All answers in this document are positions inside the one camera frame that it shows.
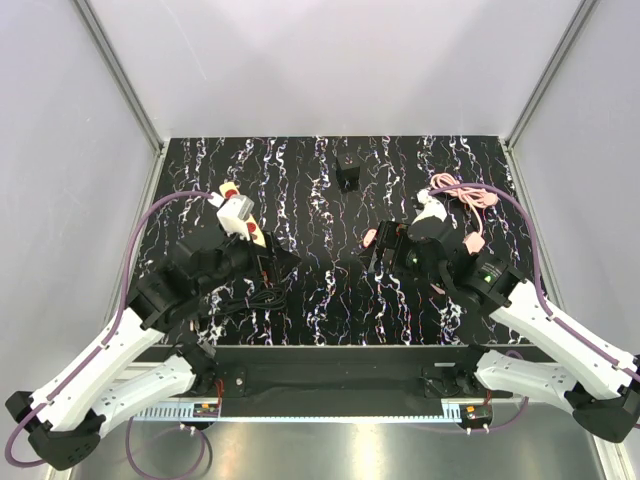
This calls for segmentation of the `pink plug adapter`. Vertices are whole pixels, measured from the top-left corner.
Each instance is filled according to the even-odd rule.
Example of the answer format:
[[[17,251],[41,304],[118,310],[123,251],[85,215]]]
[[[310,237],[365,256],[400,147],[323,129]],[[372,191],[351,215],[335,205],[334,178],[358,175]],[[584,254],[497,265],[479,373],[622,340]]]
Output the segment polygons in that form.
[[[363,238],[363,246],[365,248],[367,248],[369,245],[371,245],[373,243],[373,241],[376,238],[376,234],[377,234],[377,230],[376,229],[370,229],[367,231],[367,233],[365,234],[364,238]]]

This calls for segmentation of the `pink power strip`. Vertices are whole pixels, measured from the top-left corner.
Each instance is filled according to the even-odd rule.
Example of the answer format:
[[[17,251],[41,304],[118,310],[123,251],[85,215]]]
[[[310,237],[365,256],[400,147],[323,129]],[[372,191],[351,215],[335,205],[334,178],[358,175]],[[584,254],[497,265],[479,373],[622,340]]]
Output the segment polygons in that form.
[[[485,245],[485,240],[479,232],[474,231],[464,238],[463,243],[468,253],[470,255],[475,255],[475,254],[478,254],[483,249]]]

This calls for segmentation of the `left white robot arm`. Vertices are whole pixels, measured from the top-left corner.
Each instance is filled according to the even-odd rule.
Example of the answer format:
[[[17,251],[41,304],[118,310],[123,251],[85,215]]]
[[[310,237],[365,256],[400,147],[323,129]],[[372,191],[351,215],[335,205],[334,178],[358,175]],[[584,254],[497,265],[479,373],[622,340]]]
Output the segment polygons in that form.
[[[269,294],[269,310],[284,306],[282,281],[299,256],[272,237],[263,246],[237,234],[190,233],[179,240],[127,294],[123,310],[60,374],[34,392],[17,391],[5,406],[38,455],[37,465],[58,471],[87,458],[116,426],[185,393],[215,386],[212,353],[184,342],[159,366],[129,380],[115,379],[164,335],[201,312],[203,298],[237,279],[251,279]]]

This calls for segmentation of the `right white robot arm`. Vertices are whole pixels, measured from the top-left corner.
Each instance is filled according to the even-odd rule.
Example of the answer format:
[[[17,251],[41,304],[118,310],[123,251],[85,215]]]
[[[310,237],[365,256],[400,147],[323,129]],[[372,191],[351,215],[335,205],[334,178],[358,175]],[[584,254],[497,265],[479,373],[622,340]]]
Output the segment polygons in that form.
[[[424,282],[471,313],[487,316],[531,340],[551,362],[513,358],[472,345],[437,369],[429,387],[442,395],[491,391],[519,394],[569,413],[586,431],[620,443],[639,425],[639,359],[545,304],[534,282],[508,262],[463,238],[438,218],[413,224],[383,221],[363,240],[363,263]]]

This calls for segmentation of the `white red-socket power strip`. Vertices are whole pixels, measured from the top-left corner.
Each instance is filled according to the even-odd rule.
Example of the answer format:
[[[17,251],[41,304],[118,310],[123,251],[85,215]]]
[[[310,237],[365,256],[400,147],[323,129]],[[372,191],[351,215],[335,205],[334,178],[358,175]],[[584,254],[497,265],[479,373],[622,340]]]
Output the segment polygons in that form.
[[[225,232],[238,234],[243,240],[266,247],[265,236],[252,215],[254,202],[241,194],[233,182],[223,183],[219,191],[225,202],[218,209],[217,218]]]

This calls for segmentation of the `black cube socket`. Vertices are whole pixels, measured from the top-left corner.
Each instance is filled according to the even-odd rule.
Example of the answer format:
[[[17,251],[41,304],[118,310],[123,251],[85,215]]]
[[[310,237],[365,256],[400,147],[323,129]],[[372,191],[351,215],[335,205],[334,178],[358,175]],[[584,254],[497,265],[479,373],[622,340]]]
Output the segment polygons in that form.
[[[360,171],[361,162],[356,153],[349,152],[337,156],[336,177],[339,187],[343,192],[358,189]]]

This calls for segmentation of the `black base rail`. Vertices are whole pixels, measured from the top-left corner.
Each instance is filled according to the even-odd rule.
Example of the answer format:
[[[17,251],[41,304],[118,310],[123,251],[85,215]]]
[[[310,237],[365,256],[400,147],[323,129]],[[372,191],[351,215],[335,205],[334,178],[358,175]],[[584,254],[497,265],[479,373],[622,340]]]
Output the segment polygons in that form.
[[[478,346],[224,346],[196,387],[222,395],[224,417],[418,417],[462,399],[431,386],[440,368],[469,366]]]

